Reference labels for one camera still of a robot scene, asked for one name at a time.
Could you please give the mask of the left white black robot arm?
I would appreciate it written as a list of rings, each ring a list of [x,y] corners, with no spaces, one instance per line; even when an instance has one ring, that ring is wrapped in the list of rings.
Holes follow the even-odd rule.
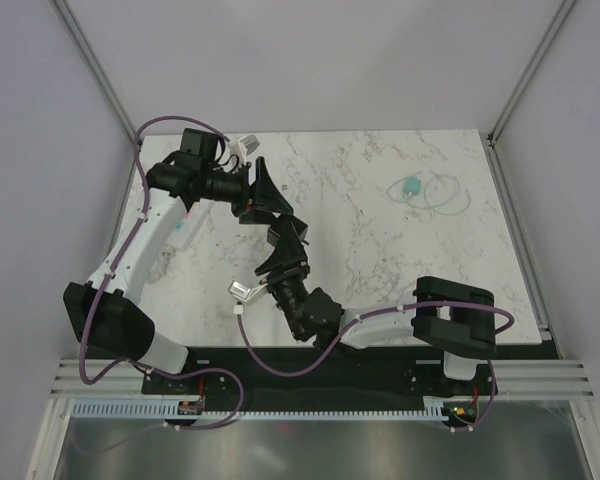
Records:
[[[89,375],[86,367],[88,352],[99,349],[115,362],[137,362],[164,373],[178,393],[196,388],[200,371],[188,362],[189,349],[158,333],[138,304],[163,246],[201,201],[225,202],[243,222],[266,223],[292,213],[264,159],[248,160],[259,145],[254,135],[231,140],[215,131],[187,128],[177,150],[138,170],[143,199],[133,222],[88,280],[70,283],[63,294],[85,384],[102,377]]]

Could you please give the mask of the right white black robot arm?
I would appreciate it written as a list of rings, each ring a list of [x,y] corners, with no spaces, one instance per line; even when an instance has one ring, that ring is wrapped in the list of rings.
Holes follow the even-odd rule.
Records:
[[[447,392],[463,392],[474,381],[479,360],[497,353],[494,296],[491,292],[433,276],[420,277],[412,307],[406,302],[346,309],[323,289],[308,291],[304,248],[307,225],[290,215],[267,220],[273,252],[255,273],[283,312],[294,339],[314,341],[323,351],[337,344],[365,349],[413,337],[443,352],[438,381]]]

